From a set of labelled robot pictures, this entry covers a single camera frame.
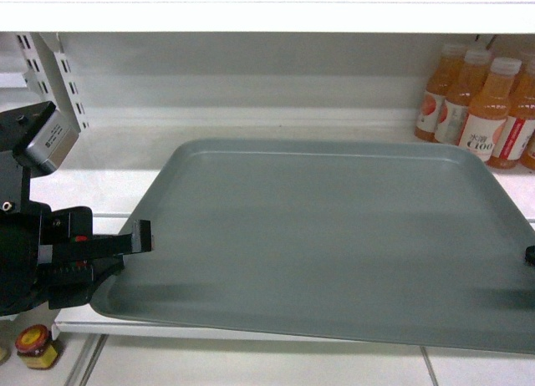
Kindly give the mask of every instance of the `baking tray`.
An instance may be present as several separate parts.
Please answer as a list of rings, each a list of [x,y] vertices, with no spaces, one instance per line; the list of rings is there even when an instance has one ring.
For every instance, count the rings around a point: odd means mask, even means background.
[[[155,250],[95,293],[102,315],[535,353],[535,232],[459,148],[194,141],[134,219]]]

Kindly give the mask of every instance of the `orange juice bottle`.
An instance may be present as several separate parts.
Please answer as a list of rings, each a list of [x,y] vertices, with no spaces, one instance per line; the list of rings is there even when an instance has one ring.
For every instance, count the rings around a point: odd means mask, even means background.
[[[468,105],[459,146],[487,162],[500,138],[511,108],[509,93],[522,62],[495,58],[483,89]]]
[[[518,83],[520,83],[520,78],[526,72],[526,67],[533,59],[535,59],[535,50],[522,50],[519,53],[519,59],[522,60],[522,66],[520,66],[520,71],[518,72],[515,81],[512,83],[511,94],[517,90]]]
[[[534,130],[535,59],[529,63],[517,90],[511,95],[511,111],[488,165],[498,169],[516,166]]]
[[[415,135],[424,141],[432,141],[436,121],[448,89],[461,71],[465,45],[447,43],[442,48],[441,61],[427,82],[424,101],[416,121]]]
[[[457,81],[450,87],[442,105],[433,137],[434,142],[457,145],[468,115],[468,104],[487,77],[491,52],[483,48],[468,49]]]
[[[522,158],[520,158],[520,163],[528,169],[535,170],[535,135],[527,144],[527,148],[524,150]]]

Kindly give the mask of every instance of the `white bottle cap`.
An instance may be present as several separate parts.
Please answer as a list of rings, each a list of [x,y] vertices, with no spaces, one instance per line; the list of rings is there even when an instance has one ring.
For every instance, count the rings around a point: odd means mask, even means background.
[[[462,43],[445,43],[442,47],[442,56],[449,58],[463,57],[466,53],[466,45]]]
[[[471,48],[466,51],[465,62],[476,66],[484,66],[491,61],[492,53],[484,48]]]
[[[522,61],[517,58],[495,58],[492,61],[491,71],[495,74],[512,77],[517,75],[522,66]]]
[[[529,75],[535,75],[535,58],[533,58],[526,67],[526,73]]]
[[[522,50],[519,53],[522,63],[528,64],[535,58],[535,50]]]

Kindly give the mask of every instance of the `upper shelf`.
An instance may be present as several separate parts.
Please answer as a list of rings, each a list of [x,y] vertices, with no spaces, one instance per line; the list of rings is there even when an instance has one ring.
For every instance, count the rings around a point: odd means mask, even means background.
[[[535,0],[0,0],[0,31],[535,33]]]

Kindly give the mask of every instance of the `black robotic arm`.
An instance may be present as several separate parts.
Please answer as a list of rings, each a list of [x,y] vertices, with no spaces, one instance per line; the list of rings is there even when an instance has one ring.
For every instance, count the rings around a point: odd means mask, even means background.
[[[152,250],[149,221],[131,234],[95,236],[85,206],[51,211],[29,200],[30,179],[54,172],[78,131],[44,102],[0,113],[0,316],[89,302],[124,268],[123,255]]]

